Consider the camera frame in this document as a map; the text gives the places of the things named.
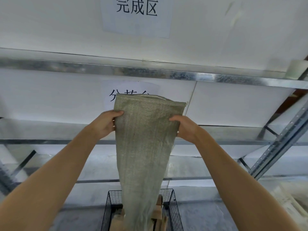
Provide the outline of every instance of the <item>concrete floor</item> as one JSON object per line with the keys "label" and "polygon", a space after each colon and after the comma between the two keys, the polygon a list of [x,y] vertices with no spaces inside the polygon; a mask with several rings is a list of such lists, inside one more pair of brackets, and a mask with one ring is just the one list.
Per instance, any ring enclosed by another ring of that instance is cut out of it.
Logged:
{"label": "concrete floor", "polygon": [[[237,231],[221,201],[179,202],[184,231]],[[104,208],[67,209],[59,212],[50,231],[100,231]]]}

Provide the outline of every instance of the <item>black wire basket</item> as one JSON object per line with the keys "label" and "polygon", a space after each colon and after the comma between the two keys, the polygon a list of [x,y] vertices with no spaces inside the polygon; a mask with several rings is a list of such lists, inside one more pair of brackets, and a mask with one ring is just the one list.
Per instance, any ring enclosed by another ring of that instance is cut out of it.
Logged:
{"label": "black wire basket", "polygon": [[[183,231],[179,209],[177,207],[175,194],[173,189],[160,189],[163,197],[163,210],[164,216],[168,217],[168,231]],[[109,231],[113,215],[123,208],[122,205],[122,191],[110,190],[108,192],[105,213],[102,222],[101,231]]]}

